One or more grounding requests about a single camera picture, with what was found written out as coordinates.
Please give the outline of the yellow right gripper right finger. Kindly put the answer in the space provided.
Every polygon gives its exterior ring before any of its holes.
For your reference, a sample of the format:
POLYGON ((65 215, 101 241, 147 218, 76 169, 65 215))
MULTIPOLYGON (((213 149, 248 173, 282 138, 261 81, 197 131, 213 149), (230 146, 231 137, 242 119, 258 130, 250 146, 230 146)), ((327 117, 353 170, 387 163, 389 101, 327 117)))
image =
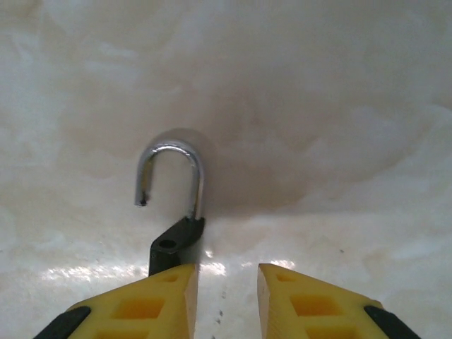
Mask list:
POLYGON ((382 304, 356 292, 271 263, 258 265, 263 338, 417 338, 382 304))

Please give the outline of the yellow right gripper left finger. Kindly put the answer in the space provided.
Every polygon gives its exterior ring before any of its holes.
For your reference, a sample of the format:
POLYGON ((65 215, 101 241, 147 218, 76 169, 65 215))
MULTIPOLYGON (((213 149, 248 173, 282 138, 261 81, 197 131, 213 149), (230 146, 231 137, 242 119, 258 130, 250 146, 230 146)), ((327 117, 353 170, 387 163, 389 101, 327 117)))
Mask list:
POLYGON ((184 264, 83 300, 37 338, 193 338, 198 266, 184 264))

